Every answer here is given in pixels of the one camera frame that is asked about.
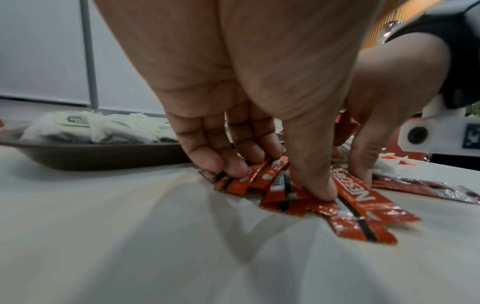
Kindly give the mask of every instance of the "gray vertical strip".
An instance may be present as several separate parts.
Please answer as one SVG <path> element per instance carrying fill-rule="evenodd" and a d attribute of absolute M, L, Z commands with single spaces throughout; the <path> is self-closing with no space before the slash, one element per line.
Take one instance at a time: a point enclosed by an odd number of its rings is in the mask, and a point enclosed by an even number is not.
<path fill-rule="evenodd" d="M 91 108 L 99 108 L 97 91 L 97 77 L 95 75 L 94 46 L 92 41 L 92 27 L 90 24 L 89 0 L 80 0 L 81 23 L 83 27 L 83 44 L 85 45 L 86 75 Z"/>

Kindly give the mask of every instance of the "table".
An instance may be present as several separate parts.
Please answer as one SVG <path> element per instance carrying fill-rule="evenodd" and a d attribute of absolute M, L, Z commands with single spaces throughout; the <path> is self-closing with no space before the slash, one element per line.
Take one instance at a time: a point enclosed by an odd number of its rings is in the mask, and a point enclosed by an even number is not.
<path fill-rule="evenodd" d="M 404 176 L 480 191 L 480 172 Z M 0 148 L 1 303 L 479 303 L 480 206 L 382 193 L 398 246 L 261 210 L 186 166 L 60 172 Z"/>

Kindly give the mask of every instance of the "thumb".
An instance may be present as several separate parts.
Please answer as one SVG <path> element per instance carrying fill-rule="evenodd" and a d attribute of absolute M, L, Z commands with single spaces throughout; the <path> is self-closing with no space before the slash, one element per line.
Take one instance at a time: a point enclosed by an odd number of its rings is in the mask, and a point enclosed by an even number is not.
<path fill-rule="evenodd" d="M 286 152 L 299 182 L 315 197 L 333 201 L 337 189 L 330 175 L 335 116 L 332 119 L 294 119 L 283 122 Z"/>
<path fill-rule="evenodd" d="M 348 169 L 369 186 L 372 184 L 372 168 L 396 128 L 392 123 L 369 119 L 353 138 Z"/>

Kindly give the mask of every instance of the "brown tray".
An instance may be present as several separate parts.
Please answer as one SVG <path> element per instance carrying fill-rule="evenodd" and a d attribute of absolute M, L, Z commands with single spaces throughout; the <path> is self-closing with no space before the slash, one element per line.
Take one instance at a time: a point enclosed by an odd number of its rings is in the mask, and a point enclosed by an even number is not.
<path fill-rule="evenodd" d="M 0 145 L 13 147 L 48 168 L 99 171 L 190 163 L 180 144 L 74 145 L 21 142 L 25 127 L 0 131 Z"/>

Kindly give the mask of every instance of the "black sleeve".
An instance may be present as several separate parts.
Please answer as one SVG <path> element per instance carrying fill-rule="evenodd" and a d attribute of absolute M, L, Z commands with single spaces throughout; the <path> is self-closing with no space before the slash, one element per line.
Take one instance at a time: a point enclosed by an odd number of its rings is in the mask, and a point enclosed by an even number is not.
<path fill-rule="evenodd" d="M 448 108 L 466 107 L 480 100 L 480 39 L 467 24 L 464 13 L 423 15 L 395 32 L 387 42 L 410 33 L 432 34 L 448 45 L 450 70 L 439 92 Z"/>

